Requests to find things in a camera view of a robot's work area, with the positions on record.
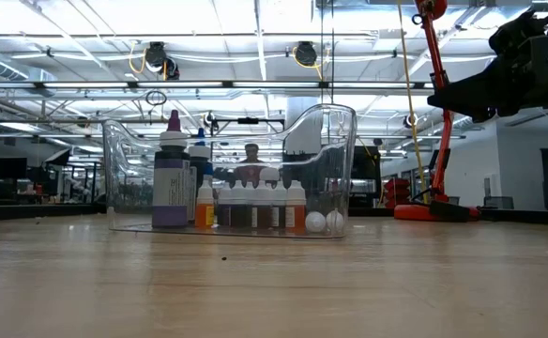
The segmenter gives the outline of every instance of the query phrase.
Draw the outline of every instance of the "person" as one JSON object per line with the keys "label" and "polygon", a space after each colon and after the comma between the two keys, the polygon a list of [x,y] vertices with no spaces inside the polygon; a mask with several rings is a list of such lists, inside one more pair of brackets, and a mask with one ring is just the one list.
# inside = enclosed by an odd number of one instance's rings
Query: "person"
{"label": "person", "polygon": [[[248,144],[245,145],[245,154],[247,155],[247,159],[241,161],[240,163],[263,163],[263,161],[260,161],[257,158],[257,154],[259,152],[259,146],[256,144]],[[265,166],[263,165],[244,165],[241,167],[237,167],[235,169],[235,177],[236,179],[240,179],[244,185],[247,185],[248,182],[251,182],[253,184],[253,187],[256,187],[259,183],[259,174],[264,169]]]}

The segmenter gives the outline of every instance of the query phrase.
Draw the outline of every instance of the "white ceiling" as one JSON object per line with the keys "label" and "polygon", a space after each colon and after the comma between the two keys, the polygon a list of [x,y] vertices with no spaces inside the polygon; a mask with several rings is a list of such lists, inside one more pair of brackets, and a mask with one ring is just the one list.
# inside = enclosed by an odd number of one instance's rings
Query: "white ceiling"
{"label": "white ceiling", "polygon": [[[529,5],[529,1],[511,1],[509,7],[489,8],[485,11],[472,10],[473,17],[464,31],[450,37],[441,50],[451,80],[459,80],[480,72],[488,60],[476,58],[488,56],[492,51],[487,38],[495,27]],[[285,48],[292,49],[299,40],[311,40],[320,54],[322,41],[332,43],[332,26],[335,31],[334,80],[336,81],[399,81],[404,75],[400,26],[397,8],[394,6],[369,6],[362,8],[336,9],[334,20],[330,12],[320,21],[316,9],[312,17],[310,0],[259,0],[260,25],[264,34],[267,80],[311,80],[317,81],[315,69],[299,67],[292,57],[271,57],[284,54]],[[257,22],[253,0],[40,0],[42,12],[57,23],[92,55],[126,56],[132,42],[141,41],[136,47],[140,53],[149,41],[165,41],[169,54],[185,54],[193,57],[257,57],[259,39],[255,36]],[[406,37],[406,52],[409,64],[428,50],[423,32],[411,23],[415,7],[403,7],[403,24]],[[442,35],[447,34],[459,18],[464,18],[466,7],[450,7],[446,15],[436,21],[435,27]],[[322,24],[326,32],[321,36]],[[210,37],[177,37],[176,35],[211,35]],[[128,60],[104,61],[109,71],[100,68],[90,60],[73,60],[65,57],[47,56],[13,59],[13,56],[45,53],[67,53],[83,56],[70,40],[63,38],[60,31],[18,0],[0,0],[0,57],[14,68],[35,67],[46,69],[60,81],[130,80]],[[393,51],[399,57],[380,60],[341,62],[347,57],[369,57],[376,54],[390,55]],[[243,63],[200,63],[177,60],[181,80],[264,80],[258,60]],[[137,68],[140,59],[134,59]],[[415,69],[412,81],[429,81],[432,72],[430,62]],[[323,75],[332,80],[332,66],[324,65]],[[141,80],[156,80],[156,74],[145,70],[136,75]],[[286,95],[269,95],[270,114],[283,112]],[[409,111],[406,95],[390,95],[379,98],[375,95],[351,95],[350,92],[336,94],[336,103],[354,108],[359,114],[369,110],[369,117],[359,120],[360,131],[396,132],[402,130],[401,116]],[[16,101],[23,107],[38,110],[39,104]],[[51,103],[52,107],[60,102]],[[440,112],[426,103],[426,97],[414,97],[414,108],[418,115],[428,115],[432,120],[440,118]],[[197,122],[201,113],[213,111],[216,115],[258,115],[264,116],[263,95],[244,95],[234,100],[181,100]],[[143,105],[146,112],[150,107]],[[119,100],[79,100],[68,109],[59,110],[56,116],[72,115],[71,109],[94,116],[96,111],[109,111],[110,117],[124,118],[138,114],[132,104],[123,105]],[[174,109],[171,103],[165,111]],[[188,118],[183,124],[191,127]],[[154,125],[150,128],[162,128]],[[266,127],[253,127],[252,131],[264,131]]]}

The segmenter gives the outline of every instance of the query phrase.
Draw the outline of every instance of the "purple bottle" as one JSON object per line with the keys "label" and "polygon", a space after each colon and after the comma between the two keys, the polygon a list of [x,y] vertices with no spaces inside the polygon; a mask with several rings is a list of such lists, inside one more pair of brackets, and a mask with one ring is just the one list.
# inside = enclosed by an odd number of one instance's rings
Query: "purple bottle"
{"label": "purple bottle", "polygon": [[168,130],[160,135],[161,151],[153,169],[153,227],[188,225],[190,156],[184,152],[187,135],[180,131],[178,111],[173,110]]}

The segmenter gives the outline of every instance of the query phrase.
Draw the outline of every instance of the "table surface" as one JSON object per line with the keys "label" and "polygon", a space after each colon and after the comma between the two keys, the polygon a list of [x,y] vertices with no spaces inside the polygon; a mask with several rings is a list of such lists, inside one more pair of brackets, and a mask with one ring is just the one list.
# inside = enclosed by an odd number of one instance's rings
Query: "table surface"
{"label": "table surface", "polygon": [[297,240],[105,224],[0,222],[0,337],[548,337],[548,226],[364,218]]}

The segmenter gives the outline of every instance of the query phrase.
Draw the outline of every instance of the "red base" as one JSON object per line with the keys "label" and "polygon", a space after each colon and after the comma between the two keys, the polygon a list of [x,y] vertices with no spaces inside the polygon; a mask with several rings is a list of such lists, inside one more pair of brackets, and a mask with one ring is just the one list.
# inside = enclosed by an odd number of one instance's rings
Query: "red base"
{"label": "red base", "polygon": [[[469,207],[470,221],[477,221],[479,218],[479,210],[475,207]],[[408,221],[430,221],[430,222],[446,222],[447,220],[441,216],[431,215],[430,209],[422,205],[401,205],[395,207],[394,216],[396,220]]]}

